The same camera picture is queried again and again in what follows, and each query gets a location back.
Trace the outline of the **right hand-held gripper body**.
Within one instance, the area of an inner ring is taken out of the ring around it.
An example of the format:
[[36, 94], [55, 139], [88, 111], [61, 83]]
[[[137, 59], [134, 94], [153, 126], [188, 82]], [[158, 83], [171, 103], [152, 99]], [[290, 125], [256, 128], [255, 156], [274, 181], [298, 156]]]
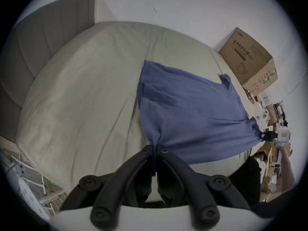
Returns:
[[291, 132], [288, 128], [276, 128], [274, 144], [276, 147], [283, 147], [290, 142]]

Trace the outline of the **person's right hand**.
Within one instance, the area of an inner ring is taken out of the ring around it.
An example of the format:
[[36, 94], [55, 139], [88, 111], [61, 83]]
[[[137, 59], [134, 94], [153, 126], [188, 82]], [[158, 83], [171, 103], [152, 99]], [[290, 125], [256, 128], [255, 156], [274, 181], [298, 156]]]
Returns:
[[288, 152], [287, 152], [285, 147], [282, 147], [282, 146], [278, 145], [277, 148], [279, 149], [279, 152], [281, 152], [283, 160], [286, 160], [286, 159], [289, 158]]

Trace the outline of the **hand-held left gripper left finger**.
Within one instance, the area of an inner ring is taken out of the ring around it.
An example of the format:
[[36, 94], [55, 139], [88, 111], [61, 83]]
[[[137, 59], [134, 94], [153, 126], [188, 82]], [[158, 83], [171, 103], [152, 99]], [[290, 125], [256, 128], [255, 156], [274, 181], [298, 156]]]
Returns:
[[95, 227], [116, 227], [121, 205], [143, 207], [152, 192], [152, 146], [146, 145], [114, 173], [86, 175], [69, 193], [60, 212], [92, 207]]

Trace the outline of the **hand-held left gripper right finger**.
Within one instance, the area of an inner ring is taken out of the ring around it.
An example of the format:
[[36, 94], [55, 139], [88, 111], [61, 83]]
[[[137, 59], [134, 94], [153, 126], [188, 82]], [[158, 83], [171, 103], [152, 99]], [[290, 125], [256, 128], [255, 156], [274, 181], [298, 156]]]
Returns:
[[193, 226], [215, 226], [220, 220], [218, 204], [233, 209], [250, 211], [246, 199], [230, 179], [224, 175], [204, 175], [195, 172], [186, 162], [166, 148], [160, 148], [157, 153], [157, 178], [159, 182], [160, 166], [166, 167], [175, 180], [179, 182], [180, 190], [175, 194], [175, 205], [186, 200], [191, 209]]

